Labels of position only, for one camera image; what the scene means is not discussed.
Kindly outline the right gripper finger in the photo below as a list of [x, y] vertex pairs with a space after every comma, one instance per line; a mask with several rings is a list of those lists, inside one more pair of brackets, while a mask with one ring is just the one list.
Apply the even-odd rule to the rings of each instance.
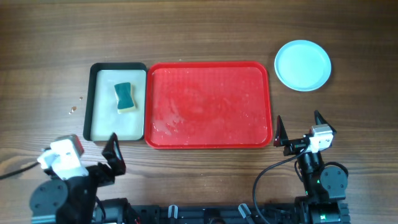
[[314, 111], [314, 118], [315, 118], [316, 125], [327, 124], [329, 126], [329, 128], [332, 130], [332, 133], [336, 134], [336, 129], [332, 125], [330, 125], [326, 119], [323, 118], [323, 116], [321, 115], [321, 113], [318, 110]]
[[277, 128], [275, 132], [275, 139], [273, 145], [275, 147], [287, 146], [289, 143], [289, 138], [286, 133], [282, 118], [280, 115], [277, 117]]

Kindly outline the green yellow sponge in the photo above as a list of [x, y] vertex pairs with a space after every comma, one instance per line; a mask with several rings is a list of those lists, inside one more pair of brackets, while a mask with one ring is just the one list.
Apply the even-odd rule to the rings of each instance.
[[127, 113], [136, 109], [136, 103], [134, 101], [133, 86], [129, 82], [118, 83], [114, 86], [116, 100], [117, 100], [117, 111], [119, 114]]

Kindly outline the pale green plate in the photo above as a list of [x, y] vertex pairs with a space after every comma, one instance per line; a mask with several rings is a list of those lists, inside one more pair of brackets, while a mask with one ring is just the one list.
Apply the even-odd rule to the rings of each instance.
[[326, 51], [309, 40], [293, 40], [283, 45], [274, 59], [278, 79], [295, 91], [313, 91], [330, 78], [332, 64]]

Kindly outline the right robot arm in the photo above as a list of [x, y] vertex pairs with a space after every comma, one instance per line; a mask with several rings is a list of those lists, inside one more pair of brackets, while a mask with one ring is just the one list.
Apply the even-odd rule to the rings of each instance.
[[284, 156], [292, 156], [305, 195], [283, 206], [289, 223], [349, 223], [346, 198], [349, 172], [338, 162], [324, 162], [322, 151], [331, 148], [336, 130], [314, 111], [315, 125], [302, 138], [289, 139], [282, 118], [277, 118], [275, 147], [283, 147]]

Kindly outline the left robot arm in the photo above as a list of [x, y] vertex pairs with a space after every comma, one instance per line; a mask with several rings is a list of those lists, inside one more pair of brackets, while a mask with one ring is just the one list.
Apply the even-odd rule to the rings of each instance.
[[102, 156], [106, 163], [85, 167], [79, 138], [62, 136], [37, 159], [50, 180], [30, 197], [32, 223], [135, 223], [137, 215], [127, 199], [100, 200], [97, 189], [115, 183], [126, 172], [118, 137], [112, 134]]

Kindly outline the black water tray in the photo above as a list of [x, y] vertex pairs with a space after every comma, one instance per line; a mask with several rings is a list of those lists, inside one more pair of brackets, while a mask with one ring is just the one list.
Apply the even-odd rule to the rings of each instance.
[[[118, 109], [124, 100], [115, 90], [120, 83], [132, 87], [134, 107]], [[87, 141], [107, 141], [116, 133], [120, 141], [144, 137], [147, 67], [140, 62], [96, 63], [90, 68], [83, 137]]]

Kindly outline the red serving tray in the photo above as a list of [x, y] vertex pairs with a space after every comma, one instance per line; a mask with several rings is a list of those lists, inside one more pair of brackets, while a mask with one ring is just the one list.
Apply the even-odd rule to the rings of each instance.
[[273, 136], [268, 72], [255, 61], [157, 63], [144, 139], [155, 149], [249, 149]]

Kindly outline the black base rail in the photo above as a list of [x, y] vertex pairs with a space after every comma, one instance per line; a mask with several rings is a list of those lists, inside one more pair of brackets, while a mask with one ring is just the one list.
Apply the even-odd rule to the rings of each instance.
[[208, 223], [325, 223], [350, 224], [348, 205], [270, 203], [256, 209], [244, 203], [233, 206], [183, 207], [170, 205], [133, 206], [139, 214], [137, 223], [208, 224]]

